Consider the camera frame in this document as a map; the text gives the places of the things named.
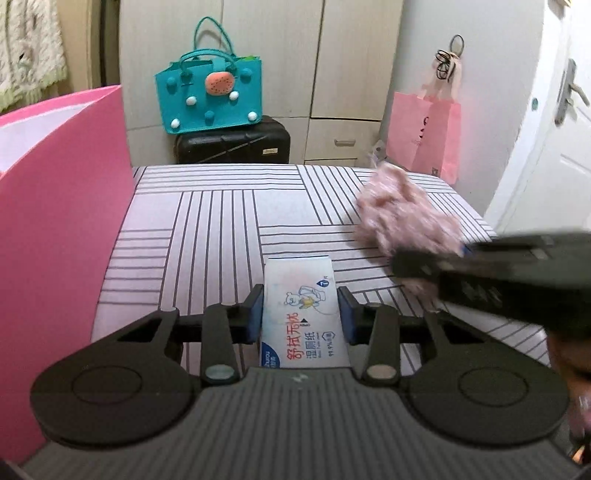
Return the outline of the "teal felt tote bag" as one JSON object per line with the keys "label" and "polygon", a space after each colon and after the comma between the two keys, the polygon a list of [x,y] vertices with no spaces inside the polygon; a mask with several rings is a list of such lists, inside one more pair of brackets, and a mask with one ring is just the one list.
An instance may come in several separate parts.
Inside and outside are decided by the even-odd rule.
{"label": "teal felt tote bag", "polygon": [[[199,30],[211,22],[224,50],[200,48]],[[169,135],[239,127],[263,119],[263,62],[238,56],[221,23],[202,17],[193,34],[193,50],[154,76],[162,126]]]}

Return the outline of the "striped white tablecloth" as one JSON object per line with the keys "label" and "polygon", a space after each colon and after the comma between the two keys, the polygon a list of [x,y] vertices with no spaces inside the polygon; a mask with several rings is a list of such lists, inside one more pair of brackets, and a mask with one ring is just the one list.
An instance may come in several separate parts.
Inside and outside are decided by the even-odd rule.
{"label": "striped white tablecloth", "polygon": [[295,165],[148,166],[135,192],[99,295],[100,339],[156,310],[198,314],[235,304],[263,280],[268,258],[327,255],[335,282],[363,303],[407,316],[434,308],[356,241],[362,168]]}

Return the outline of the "wet wipes pack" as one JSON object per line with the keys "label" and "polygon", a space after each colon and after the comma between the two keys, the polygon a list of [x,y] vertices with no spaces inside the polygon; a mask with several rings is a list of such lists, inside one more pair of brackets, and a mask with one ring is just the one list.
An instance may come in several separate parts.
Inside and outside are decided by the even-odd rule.
{"label": "wet wipes pack", "polygon": [[351,365],[331,258],[266,260],[259,353],[266,368]]}

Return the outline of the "black suitcase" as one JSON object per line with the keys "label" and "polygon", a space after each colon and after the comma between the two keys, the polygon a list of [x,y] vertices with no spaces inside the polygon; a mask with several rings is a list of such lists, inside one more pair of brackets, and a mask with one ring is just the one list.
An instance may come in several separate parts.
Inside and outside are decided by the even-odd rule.
{"label": "black suitcase", "polygon": [[290,133],[270,116],[253,125],[176,136],[177,164],[288,164]]}

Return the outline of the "white door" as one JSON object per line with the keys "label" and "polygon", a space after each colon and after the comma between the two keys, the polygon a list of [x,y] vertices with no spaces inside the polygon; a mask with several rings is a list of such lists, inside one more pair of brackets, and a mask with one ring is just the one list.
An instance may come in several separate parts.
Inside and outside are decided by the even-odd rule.
{"label": "white door", "polygon": [[485,218],[499,234],[590,227],[590,4],[548,1],[528,111]]}

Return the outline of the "pink floral scrunchie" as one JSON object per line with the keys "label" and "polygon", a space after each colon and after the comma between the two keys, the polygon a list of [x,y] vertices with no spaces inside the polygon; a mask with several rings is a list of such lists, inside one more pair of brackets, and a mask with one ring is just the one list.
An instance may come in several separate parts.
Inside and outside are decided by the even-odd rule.
{"label": "pink floral scrunchie", "polygon": [[404,249],[432,254],[462,252],[459,219],[437,210],[427,192],[402,168],[384,161],[356,198],[356,240],[387,258]]}

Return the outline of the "pink cardboard box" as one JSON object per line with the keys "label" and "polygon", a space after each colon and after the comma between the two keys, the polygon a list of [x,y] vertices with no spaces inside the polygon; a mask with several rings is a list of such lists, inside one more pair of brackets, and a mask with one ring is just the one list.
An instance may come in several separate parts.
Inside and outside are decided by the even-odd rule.
{"label": "pink cardboard box", "polygon": [[29,404],[45,368],[86,346],[134,192],[122,93],[59,96],[1,118],[1,456],[43,442]]}

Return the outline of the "pink paper bag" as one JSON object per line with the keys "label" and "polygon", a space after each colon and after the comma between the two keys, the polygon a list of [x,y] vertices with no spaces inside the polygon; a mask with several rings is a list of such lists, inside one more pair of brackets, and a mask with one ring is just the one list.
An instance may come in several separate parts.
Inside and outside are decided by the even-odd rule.
{"label": "pink paper bag", "polygon": [[405,169],[454,185],[460,170],[461,105],[396,92],[386,153]]}

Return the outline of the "cream knitted cardigan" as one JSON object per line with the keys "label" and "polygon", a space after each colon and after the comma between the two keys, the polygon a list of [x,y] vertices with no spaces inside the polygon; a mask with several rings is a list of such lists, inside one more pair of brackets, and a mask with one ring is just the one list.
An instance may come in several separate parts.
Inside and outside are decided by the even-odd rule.
{"label": "cream knitted cardigan", "polygon": [[0,35],[2,111],[36,103],[67,79],[55,1],[3,1]]}

